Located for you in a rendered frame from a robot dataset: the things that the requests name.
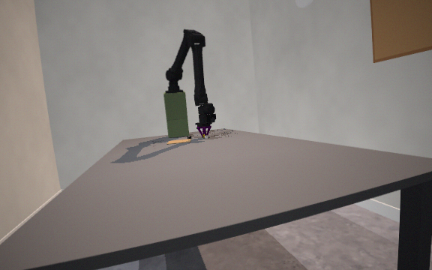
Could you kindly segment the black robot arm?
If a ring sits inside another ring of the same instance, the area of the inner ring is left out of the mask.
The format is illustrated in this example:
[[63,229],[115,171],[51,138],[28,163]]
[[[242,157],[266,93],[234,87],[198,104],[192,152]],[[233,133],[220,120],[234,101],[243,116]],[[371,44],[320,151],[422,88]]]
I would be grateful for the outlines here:
[[[191,33],[192,32],[192,33]],[[195,33],[196,32],[196,33]],[[181,42],[178,54],[175,61],[169,70],[166,71],[166,79],[169,81],[169,88],[166,93],[183,92],[178,86],[178,81],[182,79],[182,65],[191,47],[193,53],[193,71],[194,71],[194,101],[195,106],[198,106],[200,115],[206,114],[207,122],[215,122],[216,114],[213,103],[208,103],[206,88],[204,84],[203,73],[203,47],[206,46],[205,36],[198,31],[184,29],[184,37]],[[202,44],[202,45],[200,45]],[[173,81],[174,80],[174,81]],[[201,96],[201,94],[203,94]],[[202,106],[201,106],[202,104]],[[209,114],[209,115],[208,115]]]

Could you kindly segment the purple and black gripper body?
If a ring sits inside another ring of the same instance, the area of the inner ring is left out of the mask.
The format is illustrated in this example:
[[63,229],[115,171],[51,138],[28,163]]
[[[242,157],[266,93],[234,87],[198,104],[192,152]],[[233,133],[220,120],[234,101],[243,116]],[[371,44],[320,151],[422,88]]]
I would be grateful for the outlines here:
[[199,123],[195,123],[195,125],[197,125],[197,127],[207,127],[207,126],[211,126],[210,124],[212,124],[212,121],[207,122],[206,114],[205,115],[199,115]]

